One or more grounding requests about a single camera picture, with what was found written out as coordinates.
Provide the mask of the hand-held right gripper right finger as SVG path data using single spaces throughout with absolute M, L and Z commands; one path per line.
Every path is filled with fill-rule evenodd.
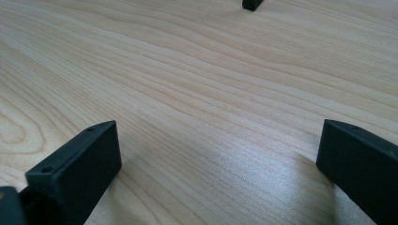
M 316 166 L 377 225 L 398 225 L 398 145 L 327 119 Z

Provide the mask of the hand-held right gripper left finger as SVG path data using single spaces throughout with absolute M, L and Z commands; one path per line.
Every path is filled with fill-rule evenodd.
M 120 169 L 116 122 L 83 130 L 25 174 L 29 225 L 83 225 Z

